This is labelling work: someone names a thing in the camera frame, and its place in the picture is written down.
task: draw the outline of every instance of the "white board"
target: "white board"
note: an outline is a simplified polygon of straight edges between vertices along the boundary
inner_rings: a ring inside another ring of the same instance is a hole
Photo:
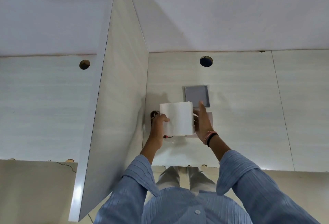
[[[142,149],[148,51],[132,1],[112,2],[96,114],[84,132],[70,221],[81,220],[108,196]]]
[[[79,64],[88,59],[90,67]],[[0,159],[79,161],[95,55],[0,58]]]
[[[273,51],[295,170],[329,171],[329,50]]]
[[[202,56],[212,57],[202,67]],[[208,85],[214,129],[232,148],[262,169],[294,170],[271,52],[150,53],[145,124],[160,103],[184,100],[184,86]],[[153,165],[219,167],[199,139],[165,139]]]

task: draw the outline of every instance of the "white paper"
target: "white paper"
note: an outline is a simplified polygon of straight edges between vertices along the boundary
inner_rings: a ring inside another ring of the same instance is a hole
[[[170,118],[170,122],[163,123],[164,135],[193,135],[194,120],[192,102],[160,104],[160,114],[166,114]]]

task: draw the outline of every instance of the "circular hole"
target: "circular hole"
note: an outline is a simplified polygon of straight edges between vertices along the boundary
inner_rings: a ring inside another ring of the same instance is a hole
[[[203,56],[200,59],[200,64],[201,64],[201,66],[204,66],[204,67],[210,67],[213,63],[214,63],[214,61],[209,56]]]
[[[83,60],[79,64],[80,69],[86,70],[88,67],[90,67],[90,61],[89,60]]]

